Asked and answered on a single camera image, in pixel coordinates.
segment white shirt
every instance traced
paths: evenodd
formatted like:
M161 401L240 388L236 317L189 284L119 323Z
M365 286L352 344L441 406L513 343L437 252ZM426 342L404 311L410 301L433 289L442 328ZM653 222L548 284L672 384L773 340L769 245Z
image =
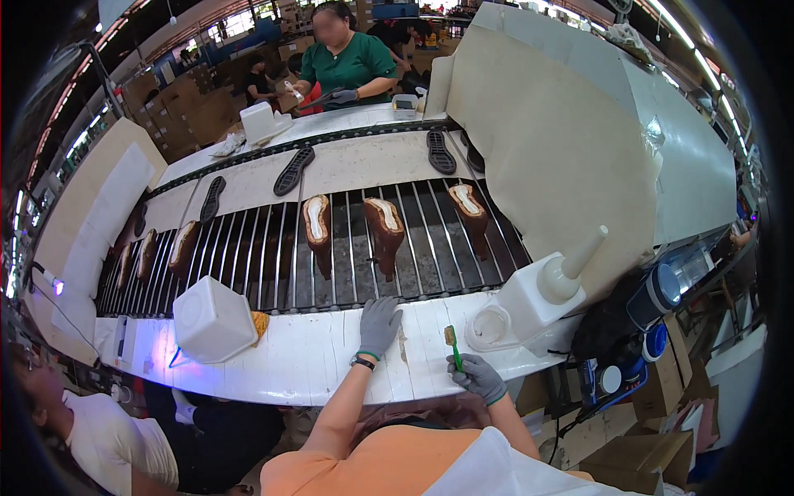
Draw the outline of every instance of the white shirt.
M627 493L557 470L515 451L496 427L486 427L425 491L425 496L448 494L618 496L637 493Z
M176 490L176 459L155 419L130 417L107 394L77 396L65 390L63 400L75 414L66 445L97 484L111 494L131 496L135 467Z

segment orange shirt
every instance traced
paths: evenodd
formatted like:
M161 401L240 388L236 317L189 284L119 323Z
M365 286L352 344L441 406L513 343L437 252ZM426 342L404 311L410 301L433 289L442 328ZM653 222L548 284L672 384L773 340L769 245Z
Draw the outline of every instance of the orange shirt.
M303 97L303 102L301 106L308 105L312 103L314 100L320 98L322 96L322 91L320 90L320 83L315 83L314 88L311 89L311 93ZM322 112L322 105L311 107L310 109L301 110L300 114L301 117L304 115L311 115L313 113L320 113Z
M383 494L421 494L468 446L479 429L424 429L392 425L367 436L347 459L323 452L288 452L268 461L262 494L346 494L351 487Z

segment black pants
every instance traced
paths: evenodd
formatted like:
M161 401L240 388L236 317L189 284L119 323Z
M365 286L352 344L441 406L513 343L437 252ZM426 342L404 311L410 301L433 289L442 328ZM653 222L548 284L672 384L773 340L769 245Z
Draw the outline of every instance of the black pants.
M191 395L195 427L174 419L171 388L144 381L148 415L163 429L179 468L179 490L223 493L238 484L279 442L284 420L272 405L216 402Z

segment wristwatch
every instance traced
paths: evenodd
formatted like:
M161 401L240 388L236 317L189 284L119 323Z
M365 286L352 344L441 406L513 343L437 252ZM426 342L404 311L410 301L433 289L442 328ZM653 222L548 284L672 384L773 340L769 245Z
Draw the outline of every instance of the wristwatch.
M363 358L358 356L358 353L353 355L353 357L350 359L350 367L352 367L356 363L360 363L361 365L366 365L367 367L369 367L369 370L373 372L375 371L375 364L370 362L369 360L364 360Z

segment hand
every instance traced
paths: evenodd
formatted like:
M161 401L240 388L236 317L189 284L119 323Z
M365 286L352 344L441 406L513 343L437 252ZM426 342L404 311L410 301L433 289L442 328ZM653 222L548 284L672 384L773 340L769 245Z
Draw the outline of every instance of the hand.
M253 496L253 487L244 485L235 486L223 494L225 496Z
M397 297L387 296L377 301L367 300L364 311L361 312L361 346L359 353L367 353L380 361L386 350L395 340L400 321L403 319L403 311L395 307L398 303Z
M355 90L339 90L331 95L331 99L328 103L348 103L355 102L356 100L357 96Z
M507 386L502 378L481 356L461 353L463 372L455 368L454 356L447 356L447 361L449 362L447 372L452 374L453 382L482 396L487 406L502 399L507 392Z

